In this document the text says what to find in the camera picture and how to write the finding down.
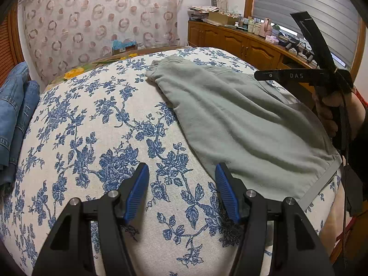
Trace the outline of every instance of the black sleeve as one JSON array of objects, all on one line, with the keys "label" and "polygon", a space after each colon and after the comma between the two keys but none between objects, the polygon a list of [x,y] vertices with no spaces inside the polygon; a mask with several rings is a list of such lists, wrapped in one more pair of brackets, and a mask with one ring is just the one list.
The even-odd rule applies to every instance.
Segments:
[{"label": "black sleeve", "polygon": [[368,186],[368,109],[358,135],[349,145],[349,164],[365,186]]}]

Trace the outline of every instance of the bedsheet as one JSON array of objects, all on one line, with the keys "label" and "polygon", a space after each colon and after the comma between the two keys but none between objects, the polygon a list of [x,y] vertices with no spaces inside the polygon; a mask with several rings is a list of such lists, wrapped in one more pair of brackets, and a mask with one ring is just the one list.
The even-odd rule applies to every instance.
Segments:
[{"label": "bedsheet", "polygon": [[[178,49],[120,60],[45,92],[26,131],[14,187],[0,194],[0,238],[27,275],[66,202],[117,189],[141,161],[150,169],[149,188],[137,217],[123,229],[137,275],[229,273],[242,229],[227,216],[214,180],[189,148],[165,96],[145,78],[152,60],[168,55],[255,71],[220,49]],[[270,84],[288,102],[299,102]],[[340,176],[336,171],[305,211],[316,233]],[[105,275],[97,222],[91,232],[96,272]],[[269,271],[269,245],[262,275]]]}]

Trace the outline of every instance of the blue gripper pad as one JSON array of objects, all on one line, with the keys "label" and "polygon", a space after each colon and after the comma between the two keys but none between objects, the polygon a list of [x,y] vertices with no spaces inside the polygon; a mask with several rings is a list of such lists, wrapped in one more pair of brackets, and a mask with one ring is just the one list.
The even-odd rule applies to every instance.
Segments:
[{"label": "blue gripper pad", "polygon": [[140,163],[132,178],[134,177],[136,177],[137,180],[135,181],[129,196],[126,199],[126,206],[125,206],[126,211],[124,215],[124,222],[126,224],[132,219],[134,219],[139,204],[141,202],[142,196],[148,187],[148,182],[150,180],[150,172],[147,164]]},{"label": "blue gripper pad", "polygon": [[234,223],[240,224],[238,199],[220,164],[216,165],[215,181],[217,188],[220,190],[221,199],[225,204],[229,218],[233,220]]}]

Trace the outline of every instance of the curtain with circle pattern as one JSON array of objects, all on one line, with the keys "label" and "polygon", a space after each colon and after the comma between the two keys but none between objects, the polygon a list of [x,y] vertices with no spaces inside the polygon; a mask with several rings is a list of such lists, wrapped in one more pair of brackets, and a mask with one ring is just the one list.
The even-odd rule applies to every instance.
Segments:
[{"label": "curtain with circle pattern", "polygon": [[138,48],[177,44],[182,0],[21,0],[28,49],[50,83],[66,71],[111,55],[114,40]]}]

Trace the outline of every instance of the folded clothing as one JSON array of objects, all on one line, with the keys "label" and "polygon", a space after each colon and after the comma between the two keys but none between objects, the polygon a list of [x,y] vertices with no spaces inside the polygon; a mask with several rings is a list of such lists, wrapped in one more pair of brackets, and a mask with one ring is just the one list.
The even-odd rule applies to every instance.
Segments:
[{"label": "folded clothing", "polygon": [[23,137],[38,102],[40,101],[40,86],[36,81],[26,82],[23,86],[23,90],[24,99],[19,110],[17,124],[11,141],[9,165],[5,166],[3,171],[0,171],[0,185],[14,182]]},{"label": "folded clothing", "polygon": [[27,63],[19,63],[10,71],[0,88],[0,165],[3,166],[9,164],[10,144],[23,102],[23,84],[28,75]]},{"label": "folded clothing", "polygon": [[253,75],[170,56],[146,76],[173,104],[213,179],[225,162],[247,188],[279,201],[292,196],[306,209],[342,162],[314,113]]}]

